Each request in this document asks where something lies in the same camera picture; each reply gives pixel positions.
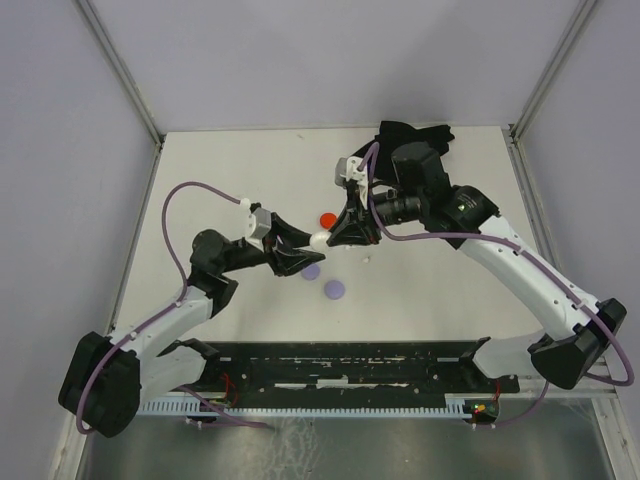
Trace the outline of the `purple charging case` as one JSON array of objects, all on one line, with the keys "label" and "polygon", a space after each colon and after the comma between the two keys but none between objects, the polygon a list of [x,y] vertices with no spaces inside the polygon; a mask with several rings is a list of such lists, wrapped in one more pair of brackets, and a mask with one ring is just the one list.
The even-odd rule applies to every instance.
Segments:
[{"label": "purple charging case", "polygon": [[301,276],[308,281],[315,280],[319,277],[321,269],[317,264],[310,265],[301,271]]},{"label": "purple charging case", "polygon": [[339,280],[329,280],[324,284],[324,294],[331,300],[339,300],[346,293],[345,285]]}]

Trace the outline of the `white round charging case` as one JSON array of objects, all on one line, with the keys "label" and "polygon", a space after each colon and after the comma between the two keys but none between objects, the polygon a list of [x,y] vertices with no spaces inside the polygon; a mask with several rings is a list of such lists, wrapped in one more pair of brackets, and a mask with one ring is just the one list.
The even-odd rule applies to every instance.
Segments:
[{"label": "white round charging case", "polygon": [[316,252],[327,252],[329,250],[328,240],[330,236],[331,234],[328,231],[316,232],[311,235],[309,245]]}]

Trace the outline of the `orange round charging case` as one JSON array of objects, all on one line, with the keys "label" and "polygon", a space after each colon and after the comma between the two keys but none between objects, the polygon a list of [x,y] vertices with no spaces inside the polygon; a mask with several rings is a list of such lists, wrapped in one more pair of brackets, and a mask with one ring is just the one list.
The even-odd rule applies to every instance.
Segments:
[{"label": "orange round charging case", "polygon": [[319,223],[324,229],[330,229],[337,221],[337,216],[332,212],[325,212],[320,216]]}]

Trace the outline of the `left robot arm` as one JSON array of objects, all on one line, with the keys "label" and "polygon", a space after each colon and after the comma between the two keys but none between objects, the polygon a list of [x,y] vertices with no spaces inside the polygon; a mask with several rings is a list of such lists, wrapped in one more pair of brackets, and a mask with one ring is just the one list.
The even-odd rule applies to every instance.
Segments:
[{"label": "left robot arm", "polygon": [[230,303],[238,283],[228,273],[266,264],[279,277],[324,260],[330,234],[308,234],[260,209],[245,237],[231,241],[216,230],[192,242],[191,270],[165,306],[129,328],[90,332],[75,349],[58,403],[76,417],[83,434],[121,433],[147,402],[178,387],[209,390],[221,378],[218,352],[183,336]]}]

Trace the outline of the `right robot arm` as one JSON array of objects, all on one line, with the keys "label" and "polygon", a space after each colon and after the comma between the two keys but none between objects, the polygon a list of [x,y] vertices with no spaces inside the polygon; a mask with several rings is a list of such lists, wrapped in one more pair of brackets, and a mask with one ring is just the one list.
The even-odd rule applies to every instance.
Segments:
[{"label": "right robot arm", "polygon": [[395,181],[372,192],[379,145],[362,157],[338,161],[335,182],[346,203],[326,245],[369,246],[390,237],[390,225],[419,222],[421,239],[442,239],[493,274],[539,322],[538,333],[482,338],[458,368],[467,389],[481,391],[495,378],[539,374],[573,389],[608,347],[626,308],[577,287],[532,249],[481,191],[450,182],[439,153],[425,142],[396,148],[390,157]]}]

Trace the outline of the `black cloth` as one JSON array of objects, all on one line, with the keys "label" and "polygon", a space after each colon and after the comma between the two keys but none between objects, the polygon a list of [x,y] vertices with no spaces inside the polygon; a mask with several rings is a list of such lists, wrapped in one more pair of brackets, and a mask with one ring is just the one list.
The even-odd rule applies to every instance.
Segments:
[{"label": "black cloth", "polygon": [[451,127],[447,124],[425,128],[413,126],[399,121],[384,120],[380,122],[378,133],[368,143],[361,146],[353,156],[364,158],[374,142],[379,143],[379,152],[374,171],[374,178],[384,184],[397,182],[391,154],[402,145],[414,142],[426,142],[440,156],[449,151],[449,144],[455,139]]}]

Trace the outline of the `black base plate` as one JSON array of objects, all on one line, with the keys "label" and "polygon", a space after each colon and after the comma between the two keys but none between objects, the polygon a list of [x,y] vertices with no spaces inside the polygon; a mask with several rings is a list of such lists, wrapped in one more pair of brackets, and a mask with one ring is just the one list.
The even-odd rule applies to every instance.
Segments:
[{"label": "black base plate", "polygon": [[448,394],[517,393],[471,360],[475,341],[205,342],[196,392],[228,392],[234,406],[416,406]]}]

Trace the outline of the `aluminium frame rail left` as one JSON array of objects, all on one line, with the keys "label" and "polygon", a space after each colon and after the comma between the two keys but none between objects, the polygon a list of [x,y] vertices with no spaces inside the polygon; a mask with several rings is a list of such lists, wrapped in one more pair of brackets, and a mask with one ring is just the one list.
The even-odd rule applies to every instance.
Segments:
[{"label": "aluminium frame rail left", "polygon": [[127,101],[144,126],[147,134],[155,145],[162,145],[165,135],[158,127],[125,60],[118,52],[96,5],[93,1],[89,0],[73,0],[72,4],[78,10],[90,35],[96,42]]}]

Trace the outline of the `aluminium frame rail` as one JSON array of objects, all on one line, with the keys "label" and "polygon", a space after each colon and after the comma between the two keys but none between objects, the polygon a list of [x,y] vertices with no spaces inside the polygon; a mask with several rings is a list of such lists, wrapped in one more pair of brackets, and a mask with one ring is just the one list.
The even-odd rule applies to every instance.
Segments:
[{"label": "aluminium frame rail", "polygon": [[158,127],[125,60],[118,52],[96,5],[93,1],[89,0],[73,0],[72,4],[78,10],[90,35],[96,42],[127,101],[144,126],[147,134],[155,145],[162,145],[165,135]]},{"label": "aluminium frame rail", "polygon": [[580,0],[578,2],[531,94],[527,98],[518,120],[509,128],[509,136],[513,144],[519,143],[531,128],[555,82],[600,6],[601,1],[599,0]]}]

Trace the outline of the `aluminium frame rail right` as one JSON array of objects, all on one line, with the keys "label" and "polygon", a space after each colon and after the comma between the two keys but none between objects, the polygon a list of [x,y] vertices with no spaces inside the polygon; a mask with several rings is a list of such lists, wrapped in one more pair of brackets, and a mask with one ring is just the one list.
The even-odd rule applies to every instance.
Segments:
[{"label": "aluminium frame rail right", "polygon": [[509,128],[509,136],[513,144],[519,143],[531,128],[555,82],[600,6],[601,1],[599,0],[580,0],[578,2],[531,94],[527,98],[518,120]]}]

